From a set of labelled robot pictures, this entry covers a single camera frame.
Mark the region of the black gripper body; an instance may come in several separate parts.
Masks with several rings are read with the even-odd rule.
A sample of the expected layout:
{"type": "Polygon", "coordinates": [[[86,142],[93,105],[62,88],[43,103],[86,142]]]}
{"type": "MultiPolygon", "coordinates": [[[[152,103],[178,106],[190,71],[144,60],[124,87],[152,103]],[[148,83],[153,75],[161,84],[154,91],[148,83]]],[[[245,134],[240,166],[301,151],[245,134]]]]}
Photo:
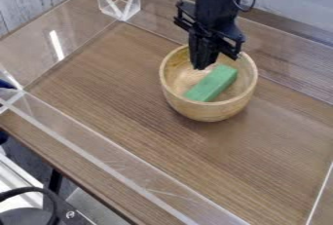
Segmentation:
{"type": "Polygon", "coordinates": [[[190,3],[180,0],[176,3],[177,15],[174,24],[188,33],[194,32],[201,38],[201,54],[204,59],[204,39],[218,44],[218,54],[233,60],[239,59],[245,35],[236,24],[237,12],[229,3],[190,3]]]}

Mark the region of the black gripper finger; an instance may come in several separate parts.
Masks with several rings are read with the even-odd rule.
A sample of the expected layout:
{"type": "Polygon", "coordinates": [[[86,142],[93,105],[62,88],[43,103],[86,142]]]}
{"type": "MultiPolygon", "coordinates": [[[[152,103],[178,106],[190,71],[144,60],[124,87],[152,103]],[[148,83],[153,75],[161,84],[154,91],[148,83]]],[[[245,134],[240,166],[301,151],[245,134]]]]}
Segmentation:
{"type": "Polygon", "coordinates": [[[201,54],[201,38],[194,32],[189,33],[190,60],[196,69],[204,69],[205,61],[201,54]]]}
{"type": "Polygon", "coordinates": [[[204,39],[204,68],[208,68],[217,59],[220,50],[216,41],[205,38],[204,39]]]}

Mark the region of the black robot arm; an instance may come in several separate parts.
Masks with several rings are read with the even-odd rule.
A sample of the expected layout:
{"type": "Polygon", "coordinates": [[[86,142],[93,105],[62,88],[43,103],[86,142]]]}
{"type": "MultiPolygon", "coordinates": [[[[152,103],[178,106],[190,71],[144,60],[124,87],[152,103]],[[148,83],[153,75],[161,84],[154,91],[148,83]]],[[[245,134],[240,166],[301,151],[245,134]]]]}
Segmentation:
{"type": "Polygon", "coordinates": [[[251,12],[257,0],[180,0],[174,24],[189,33],[193,67],[206,69],[220,54],[237,60],[247,37],[236,24],[239,12],[251,12]]]}

